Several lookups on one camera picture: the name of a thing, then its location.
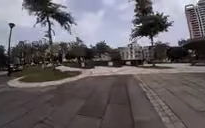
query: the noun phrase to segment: lawn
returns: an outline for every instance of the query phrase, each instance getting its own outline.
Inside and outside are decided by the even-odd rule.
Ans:
[[[24,78],[20,79],[20,81],[31,83],[56,81],[69,77],[74,77],[80,74],[81,72],[79,71],[61,72],[58,70],[52,71],[51,68],[46,68],[43,70],[41,67],[28,67],[21,72],[14,73],[13,75],[16,77],[25,76]]]

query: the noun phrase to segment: bush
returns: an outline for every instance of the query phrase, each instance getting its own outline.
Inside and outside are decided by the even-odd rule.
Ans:
[[[63,65],[67,67],[73,67],[73,68],[81,68],[81,64],[77,62],[63,62]]]
[[[94,61],[95,66],[108,66],[109,61]]]
[[[85,69],[95,68],[94,62],[93,62],[93,61],[86,61],[84,68],[85,68]]]

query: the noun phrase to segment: palm tree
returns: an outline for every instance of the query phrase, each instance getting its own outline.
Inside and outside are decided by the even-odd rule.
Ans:
[[[36,24],[41,24],[42,27],[48,27],[46,37],[49,39],[52,65],[54,69],[52,34],[55,35],[55,32],[52,29],[52,26],[54,25],[53,21],[60,24],[62,28],[71,34],[71,26],[76,25],[74,18],[70,13],[63,10],[66,9],[66,6],[53,3],[52,0],[24,0],[23,7],[30,15],[37,17]]]

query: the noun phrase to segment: curb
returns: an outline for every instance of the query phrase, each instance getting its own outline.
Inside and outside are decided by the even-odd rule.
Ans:
[[[10,80],[7,84],[10,87],[16,87],[16,88],[33,88],[33,87],[55,86],[55,85],[61,85],[61,84],[64,84],[64,83],[80,80],[80,79],[83,79],[83,78],[85,78],[87,76],[88,75],[86,75],[86,74],[81,74],[81,75],[78,75],[76,77],[65,78],[65,79],[58,80],[58,81],[37,82],[37,83],[21,82],[19,80],[22,79],[23,77],[20,77],[20,78],[16,78],[16,79]]]

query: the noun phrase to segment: tree trunk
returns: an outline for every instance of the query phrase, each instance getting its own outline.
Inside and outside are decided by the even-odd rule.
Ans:
[[[156,62],[155,62],[155,49],[154,49],[154,40],[153,40],[153,36],[150,36],[150,39],[151,39],[151,45],[152,45],[152,53],[153,53],[153,59],[152,59],[152,63],[153,63],[153,66],[155,67],[156,66]]]
[[[55,64],[54,64],[54,54],[53,54],[53,41],[52,41],[52,35],[51,35],[51,22],[49,17],[47,17],[47,23],[48,23],[48,38],[49,38],[49,45],[50,45],[50,53],[51,53],[51,62],[52,62],[52,70],[55,69]]]

